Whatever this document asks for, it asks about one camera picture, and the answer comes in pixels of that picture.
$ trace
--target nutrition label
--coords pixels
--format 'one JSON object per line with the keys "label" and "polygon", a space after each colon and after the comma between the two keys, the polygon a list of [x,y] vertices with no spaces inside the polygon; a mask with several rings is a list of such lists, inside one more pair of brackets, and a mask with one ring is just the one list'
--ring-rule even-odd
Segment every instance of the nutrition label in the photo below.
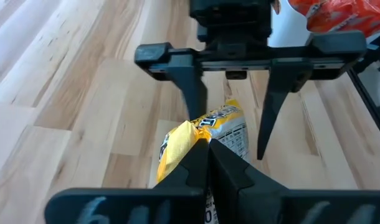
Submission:
{"label": "nutrition label", "polygon": [[222,133],[217,139],[245,161],[248,161],[248,146],[246,145],[248,143],[248,135],[245,124],[240,124]]}

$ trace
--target wooden floor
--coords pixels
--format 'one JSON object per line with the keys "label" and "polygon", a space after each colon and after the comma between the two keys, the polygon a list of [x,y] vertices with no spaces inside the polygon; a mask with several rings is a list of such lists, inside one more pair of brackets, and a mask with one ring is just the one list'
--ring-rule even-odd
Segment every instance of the wooden floor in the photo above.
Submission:
{"label": "wooden floor", "polygon": [[[186,107],[133,55],[140,43],[201,49],[187,14],[186,0],[0,0],[0,223],[43,223],[70,187],[155,185]],[[257,161],[267,78],[204,77],[209,109],[244,108],[255,167],[294,189],[380,189],[380,132],[347,75],[290,95]]]}

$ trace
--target hardwood floor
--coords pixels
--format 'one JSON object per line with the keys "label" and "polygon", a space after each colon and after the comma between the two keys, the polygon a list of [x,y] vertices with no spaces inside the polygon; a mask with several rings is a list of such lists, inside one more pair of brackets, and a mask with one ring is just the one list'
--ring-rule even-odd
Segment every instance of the hardwood floor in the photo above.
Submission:
{"label": "hardwood floor", "polygon": [[[0,223],[43,223],[70,187],[155,185],[159,145],[187,112],[133,55],[164,41],[202,48],[186,0],[0,0]],[[243,107],[255,167],[294,189],[380,189],[380,132],[347,75],[291,94],[257,161],[267,78],[204,76],[209,109]]]}

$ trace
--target light wood floor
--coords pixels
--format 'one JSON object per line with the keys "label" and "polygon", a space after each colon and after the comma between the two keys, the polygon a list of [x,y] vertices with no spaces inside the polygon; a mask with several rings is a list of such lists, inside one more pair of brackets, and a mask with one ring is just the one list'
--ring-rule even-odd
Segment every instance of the light wood floor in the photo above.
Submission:
{"label": "light wood floor", "polygon": [[[42,223],[69,187],[155,185],[159,145],[186,107],[133,54],[201,49],[187,14],[186,0],[0,0],[0,223]],[[257,161],[267,78],[204,77],[209,109],[244,108],[255,167],[294,189],[380,189],[380,132],[347,75],[290,95]]]}

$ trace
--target yellow chip bag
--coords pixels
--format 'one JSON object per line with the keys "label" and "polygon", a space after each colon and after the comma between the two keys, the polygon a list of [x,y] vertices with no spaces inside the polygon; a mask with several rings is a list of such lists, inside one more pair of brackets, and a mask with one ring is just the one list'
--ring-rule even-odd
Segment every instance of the yellow chip bag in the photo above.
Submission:
{"label": "yellow chip bag", "polygon": [[[236,100],[228,100],[218,110],[194,121],[185,121],[166,136],[159,152],[157,182],[161,182],[179,164],[198,139],[217,139],[245,161],[248,158],[248,135],[244,113]],[[216,209],[208,189],[205,223],[217,223]]]}

